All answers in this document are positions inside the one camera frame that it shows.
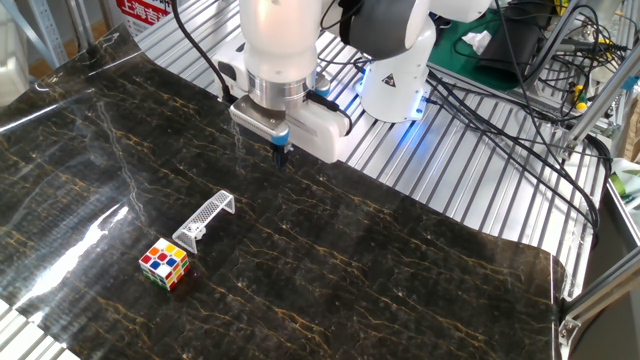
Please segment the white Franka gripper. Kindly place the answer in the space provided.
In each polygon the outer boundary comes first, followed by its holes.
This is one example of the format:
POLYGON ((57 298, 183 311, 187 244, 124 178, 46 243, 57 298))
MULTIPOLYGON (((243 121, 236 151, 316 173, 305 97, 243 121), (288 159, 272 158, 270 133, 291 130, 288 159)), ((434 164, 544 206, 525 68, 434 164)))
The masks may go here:
POLYGON ((326 163, 337 161, 351 120, 317 92, 330 85, 326 77, 312 71, 295 81, 267 81, 246 68, 245 48, 244 42, 230 42, 213 57, 236 98, 230 107, 232 119, 271 142, 278 169, 286 167, 288 152, 295 147, 326 163))

